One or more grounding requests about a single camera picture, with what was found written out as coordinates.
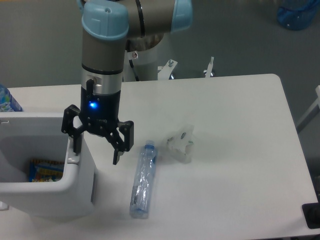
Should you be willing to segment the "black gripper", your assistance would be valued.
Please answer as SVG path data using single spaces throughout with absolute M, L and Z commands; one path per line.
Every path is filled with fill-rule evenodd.
M 80 109 L 71 104 L 63 112 L 61 132 L 73 139 L 73 152 L 82 151 L 83 132 L 105 137 L 114 148 L 112 164 L 117 165 L 124 152 L 134 145 L 134 122 L 119 121 L 121 91 L 112 94 L 93 94 L 81 88 Z M 79 117 L 81 125 L 74 127 L 74 118 Z

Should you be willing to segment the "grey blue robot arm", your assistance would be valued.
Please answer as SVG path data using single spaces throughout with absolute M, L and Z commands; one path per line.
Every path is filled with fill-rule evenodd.
M 118 118 L 127 42 L 185 30 L 193 21 L 189 0 L 80 0 L 82 76 L 80 106 L 63 113 L 61 130 L 82 150 L 82 133 L 105 138 L 113 163 L 134 145 L 134 123 Z

